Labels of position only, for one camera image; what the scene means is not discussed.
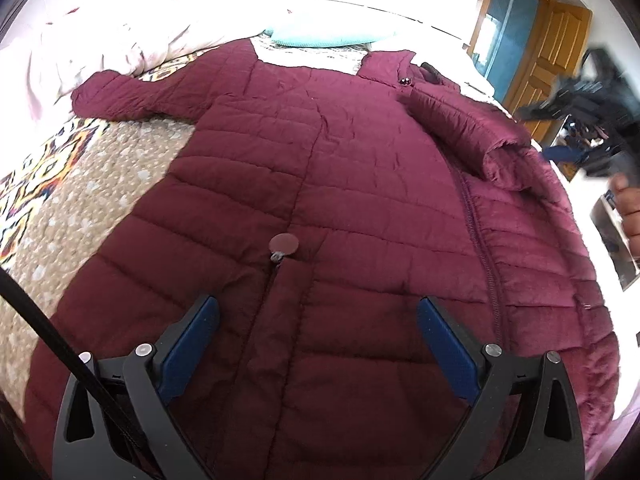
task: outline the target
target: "white bedsheet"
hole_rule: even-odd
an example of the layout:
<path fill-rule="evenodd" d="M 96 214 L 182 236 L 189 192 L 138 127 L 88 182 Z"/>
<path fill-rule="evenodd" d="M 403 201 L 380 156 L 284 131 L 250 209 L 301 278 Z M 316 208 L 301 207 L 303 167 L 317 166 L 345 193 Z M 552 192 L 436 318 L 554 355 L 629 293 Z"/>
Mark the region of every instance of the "white bedsheet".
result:
<path fill-rule="evenodd" d="M 90 0 L 16 39 L 0 50 L 0 176 L 72 117 L 70 94 L 93 73 L 139 75 L 255 36 L 269 23 L 261 9 L 247 0 Z"/>
<path fill-rule="evenodd" d="M 251 38 L 256 56 L 265 63 L 279 66 L 308 66 L 336 70 L 356 75 L 367 55 L 363 45 L 336 46 L 327 48 L 297 48 L 282 46 L 271 41 L 266 34 Z"/>
<path fill-rule="evenodd" d="M 407 24 L 392 38 L 371 43 L 369 50 L 413 50 L 412 63 L 427 62 L 444 77 L 458 83 L 463 95 L 494 102 L 494 87 L 476 70 L 462 46 L 462 40 L 416 22 Z"/>

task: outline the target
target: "finger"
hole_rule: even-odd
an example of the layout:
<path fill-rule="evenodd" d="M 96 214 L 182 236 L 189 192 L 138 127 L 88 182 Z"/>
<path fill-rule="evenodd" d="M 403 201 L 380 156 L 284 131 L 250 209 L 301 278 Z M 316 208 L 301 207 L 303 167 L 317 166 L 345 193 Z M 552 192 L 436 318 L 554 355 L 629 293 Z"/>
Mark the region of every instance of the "finger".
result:
<path fill-rule="evenodd" d="M 617 193 L 616 209 L 622 216 L 640 211 L 640 188 L 627 187 Z"/>
<path fill-rule="evenodd" d="M 629 187 L 629 180 L 624 173 L 617 173 L 613 177 L 611 177 L 611 180 L 609 181 L 609 187 L 614 193 L 619 193 L 620 191 Z"/>
<path fill-rule="evenodd" d="M 625 216 L 622 221 L 622 230 L 629 238 L 640 235 L 640 213 Z"/>
<path fill-rule="evenodd" d="M 629 251 L 634 258 L 640 258 L 640 236 L 634 236 L 629 240 Z"/>

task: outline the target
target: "patterned quilt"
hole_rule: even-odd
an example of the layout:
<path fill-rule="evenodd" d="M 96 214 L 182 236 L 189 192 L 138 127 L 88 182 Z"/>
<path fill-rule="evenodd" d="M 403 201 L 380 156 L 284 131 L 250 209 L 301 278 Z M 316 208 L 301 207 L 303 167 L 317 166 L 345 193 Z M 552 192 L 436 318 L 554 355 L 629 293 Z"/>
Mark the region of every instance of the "patterned quilt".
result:
<path fill-rule="evenodd" d="M 163 63 L 140 79 L 156 81 L 187 65 L 205 51 Z M 0 266 L 10 269 L 30 220 L 78 160 L 113 125 L 100 119 L 73 118 L 32 153 L 22 166 L 0 179 Z"/>

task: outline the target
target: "black object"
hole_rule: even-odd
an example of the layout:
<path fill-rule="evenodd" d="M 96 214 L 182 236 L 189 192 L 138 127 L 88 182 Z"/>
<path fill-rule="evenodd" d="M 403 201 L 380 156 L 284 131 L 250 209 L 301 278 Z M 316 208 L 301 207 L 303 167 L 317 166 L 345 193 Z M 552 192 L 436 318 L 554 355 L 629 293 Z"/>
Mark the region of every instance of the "black object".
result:
<path fill-rule="evenodd" d="M 584 74 L 588 59 L 595 79 Z M 609 138 L 587 150 L 576 166 L 589 176 L 624 173 L 631 186 L 640 186 L 640 102 L 606 49 L 587 50 L 576 77 L 558 76 L 546 101 L 521 107 L 515 116 L 524 121 L 571 116 L 587 128 L 601 128 Z"/>
<path fill-rule="evenodd" d="M 578 407 L 559 354 L 524 358 L 483 346 L 435 298 L 419 303 L 418 326 L 455 393 L 472 405 L 420 480 L 474 478 L 510 395 L 521 395 L 514 425 L 497 465 L 482 478 L 584 480 Z"/>
<path fill-rule="evenodd" d="M 100 402 L 104 412 L 120 429 L 122 434 L 138 449 L 146 449 L 146 436 L 123 409 L 113 400 L 100 381 L 89 373 L 71 346 L 51 324 L 33 300 L 9 274 L 0 267 L 0 290 L 2 297 L 35 330 L 44 343 L 51 349 L 69 371 L 82 381 L 84 387 Z"/>
<path fill-rule="evenodd" d="M 126 357 L 100 361 L 82 354 L 92 373 L 129 407 L 150 452 L 145 456 L 128 446 L 86 394 L 84 382 L 71 376 L 54 439 L 53 480 L 212 479 L 165 407 L 184 391 L 219 323 L 215 298 L 201 296 L 155 345 L 144 343 Z"/>

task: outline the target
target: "bed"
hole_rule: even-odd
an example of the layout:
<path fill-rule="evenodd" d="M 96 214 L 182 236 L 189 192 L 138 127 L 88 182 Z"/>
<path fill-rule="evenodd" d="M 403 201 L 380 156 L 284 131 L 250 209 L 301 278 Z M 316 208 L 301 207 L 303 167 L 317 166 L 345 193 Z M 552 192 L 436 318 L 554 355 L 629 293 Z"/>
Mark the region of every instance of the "bed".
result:
<path fill-rule="evenodd" d="M 414 63 L 432 64 L 459 83 L 463 94 L 491 102 L 504 111 L 492 98 L 488 83 L 474 71 L 460 40 L 415 27 L 428 39 L 405 32 L 368 45 L 294 48 L 276 45 L 261 34 L 253 36 L 252 43 L 265 62 L 351 74 L 358 71 L 370 50 L 411 49 L 417 53 Z M 140 79 L 167 77 L 206 50 L 175 57 L 143 73 Z M 169 49 L 167 56 L 176 52 L 180 51 L 171 53 Z M 31 153 L 19 169 L 0 180 L 0 265 L 11 272 L 48 316 L 55 312 L 79 267 L 136 200 L 164 175 L 192 131 L 190 124 L 162 118 L 143 123 L 72 118 Z M 0 390 L 22 416 L 36 336 L 2 303 L 0 337 L 6 341 L 0 352 Z M 624 406 L 629 400 L 625 395 L 630 397 L 628 392 L 620 396 Z"/>

